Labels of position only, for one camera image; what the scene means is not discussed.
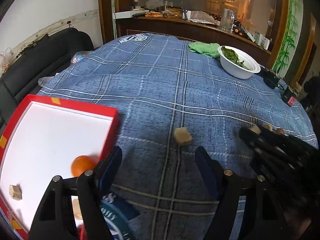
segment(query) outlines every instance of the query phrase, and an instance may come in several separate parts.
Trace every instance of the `orange fruit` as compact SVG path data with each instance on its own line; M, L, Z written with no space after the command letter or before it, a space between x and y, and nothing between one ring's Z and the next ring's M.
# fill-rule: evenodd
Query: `orange fruit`
M86 170L93 170L96 163L91 157L86 155L78 156L71 164L71 173L74 177L79 177Z

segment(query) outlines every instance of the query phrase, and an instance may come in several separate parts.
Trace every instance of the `green cloth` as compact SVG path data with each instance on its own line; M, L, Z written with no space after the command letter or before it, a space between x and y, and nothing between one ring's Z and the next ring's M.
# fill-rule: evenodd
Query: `green cloth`
M220 56L218 52L218 47L220 47L218 43L208 44L208 43L202 43L198 41L189 43L189 48L191 52L197 52L213 58Z

